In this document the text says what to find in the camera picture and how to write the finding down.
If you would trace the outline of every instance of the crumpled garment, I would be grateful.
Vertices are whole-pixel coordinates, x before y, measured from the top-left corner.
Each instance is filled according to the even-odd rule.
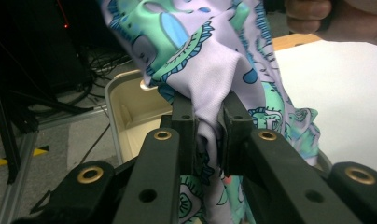
[[[217,160],[217,113],[230,91],[256,128],[281,133],[311,165],[316,163],[317,112],[295,108],[282,85],[272,37],[259,0],[100,0],[105,22],[170,103],[174,91],[190,98],[199,118],[202,167],[181,176],[180,223],[255,223],[240,176],[224,176]]]

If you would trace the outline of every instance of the cable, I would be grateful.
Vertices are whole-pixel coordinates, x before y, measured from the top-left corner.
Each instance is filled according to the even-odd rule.
[[[91,99],[90,97],[87,97],[87,99],[91,100],[95,105],[98,105],[94,99]],[[105,112],[105,115],[109,118],[109,115],[107,114],[107,112],[104,110],[103,106],[102,105],[98,105],[99,107],[101,107],[101,109]]]
[[[111,81],[112,79],[110,77],[99,77],[100,79],[104,79],[104,80],[109,80]]]
[[[93,94],[93,93],[89,93],[89,95],[91,96],[95,96],[95,97],[98,97],[98,98],[101,98],[101,99],[104,99],[105,97],[102,96],[102,95],[97,95],[97,94]]]
[[[83,159],[81,159],[81,162],[80,164],[82,164],[86,159],[87,157],[90,155],[90,153],[92,152],[93,148],[96,146],[96,144],[98,144],[98,142],[101,140],[101,138],[104,136],[104,134],[106,133],[106,131],[110,128],[110,123],[107,124],[107,127],[104,129],[104,131],[101,133],[101,135],[96,139],[96,141],[92,144],[92,146],[90,147],[90,149],[87,151],[87,153],[84,155]]]
[[[100,87],[100,88],[106,88],[106,86],[100,85],[100,84],[96,83],[95,81],[92,82],[92,84],[97,86],[97,87]]]
[[[85,89],[77,98],[67,102],[68,105],[75,105],[78,102],[82,101],[84,98],[86,98],[92,90],[92,85],[89,83],[87,89]],[[51,115],[54,115],[59,112],[57,109],[46,109],[46,110],[31,110],[31,112],[35,113],[35,115],[39,117],[49,117]]]
[[[103,48],[89,51],[88,55],[91,58],[89,68],[96,77],[105,77],[117,66],[131,61],[130,56],[125,52],[115,52]]]
[[[29,76],[29,74],[26,72],[26,70],[23,68],[22,64],[11,54],[11,52],[5,47],[5,45],[0,41],[0,47],[7,53],[7,55],[14,61],[14,63],[17,64],[17,66],[20,68],[20,70],[28,77],[28,79],[31,81],[31,83],[42,93],[45,97],[47,97],[50,100],[53,100],[49,97],[48,94],[46,94],[37,84],[34,82],[34,80]]]

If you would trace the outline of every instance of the black equipment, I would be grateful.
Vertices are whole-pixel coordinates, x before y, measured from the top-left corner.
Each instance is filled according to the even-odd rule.
[[[61,14],[54,0],[0,1],[0,134],[8,160],[8,184],[15,181],[21,165],[12,123],[21,133],[37,131],[38,121],[28,105],[71,114],[92,110],[56,98],[57,93],[92,84]]]
[[[138,157],[116,169],[100,161],[80,164],[37,217],[14,224],[177,223],[179,176],[196,168],[191,111],[190,100],[176,93],[172,116],[148,133]],[[354,162],[337,163],[329,174],[309,166],[283,135],[254,129],[233,92],[219,121],[221,166],[225,175],[244,177],[257,223],[377,223],[376,171]]]
[[[67,33],[77,46],[102,48],[114,52],[125,50],[106,26],[95,0],[59,0]]]

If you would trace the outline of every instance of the lavender fabric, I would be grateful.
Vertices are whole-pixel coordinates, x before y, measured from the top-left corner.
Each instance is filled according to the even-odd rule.
[[[224,176],[217,113],[230,91],[256,128],[281,133],[311,165],[316,162],[317,112],[295,108],[284,90],[259,0],[100,0],[105,22],[170,103],[191,99],[199,118],[197,174],[181,176],[180,223],[255,223],[240,176]]]

